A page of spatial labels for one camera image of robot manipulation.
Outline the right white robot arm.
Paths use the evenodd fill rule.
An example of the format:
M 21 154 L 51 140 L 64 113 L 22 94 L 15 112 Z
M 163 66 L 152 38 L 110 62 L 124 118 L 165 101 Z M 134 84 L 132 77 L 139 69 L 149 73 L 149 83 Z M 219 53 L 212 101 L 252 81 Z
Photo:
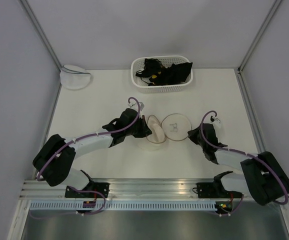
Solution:
M 212 182 L 196 184 L 199 198 L 240 198 L 249 196 L 261 206 L 289 196 L 289 178 L 269 151 L 249 156 L 228 149 L 218 141 L 215 128 L 204 123 L 188 131 L 188 138 L 202 148 L 206 159 L 231 170 L 217 174 Z

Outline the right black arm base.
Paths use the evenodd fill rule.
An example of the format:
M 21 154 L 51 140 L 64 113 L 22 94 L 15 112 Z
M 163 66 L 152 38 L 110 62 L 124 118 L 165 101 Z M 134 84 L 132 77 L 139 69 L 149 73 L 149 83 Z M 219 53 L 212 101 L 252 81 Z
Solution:
M 233 171 L 220 173 L 213 178 L 213 182 L 198 182 L 192 191 L 198 195 L 199 199 L 239 199 L 243 196 L 241 192 L 225 190 L 221 182 L 222 177 L 232 173 Z

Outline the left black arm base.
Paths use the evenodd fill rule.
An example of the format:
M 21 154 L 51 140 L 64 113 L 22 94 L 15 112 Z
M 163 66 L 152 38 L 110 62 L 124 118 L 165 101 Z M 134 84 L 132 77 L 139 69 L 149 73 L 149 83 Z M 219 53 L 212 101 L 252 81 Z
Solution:
M 65 179 L 65 198 L 97 199 L 107 198 L 110 190 L 108 182 L 96 182 L 85 171 L 73 169 Z

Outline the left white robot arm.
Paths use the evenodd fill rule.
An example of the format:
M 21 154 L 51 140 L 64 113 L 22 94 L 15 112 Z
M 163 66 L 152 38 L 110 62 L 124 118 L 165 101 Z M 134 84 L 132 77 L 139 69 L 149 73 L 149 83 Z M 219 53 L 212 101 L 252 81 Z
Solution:
M 92 178 L 84 170 L 73 168 L 74 160 L 93 151 L 114 147 L 128 136 L 145 138 L 151 134 L 145 117 L 132 108 L 125 109 L 119 118 L 86 136 L 63 138 L 54 134 L 33 160 L 36 179 L 46 181 L 51 187 L 60 184 L 73 187 L 82 198 L 89 198 L 94 192 Z

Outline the white mesh laundry bag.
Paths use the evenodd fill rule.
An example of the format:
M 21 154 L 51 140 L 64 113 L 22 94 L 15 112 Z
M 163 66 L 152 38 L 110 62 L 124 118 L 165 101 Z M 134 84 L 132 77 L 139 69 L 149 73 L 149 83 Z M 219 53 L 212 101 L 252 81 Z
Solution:
M 192 130 L 190 120 L 183 114 L 173 113 L 162 121 L 155 115 L 150 115 L 146 120 L 152 134 L 139 139 L 136 144 L 144 151 L 157 151 L 164 148 L 168 141 L 181 142 L 188 138 L 188 132 Z

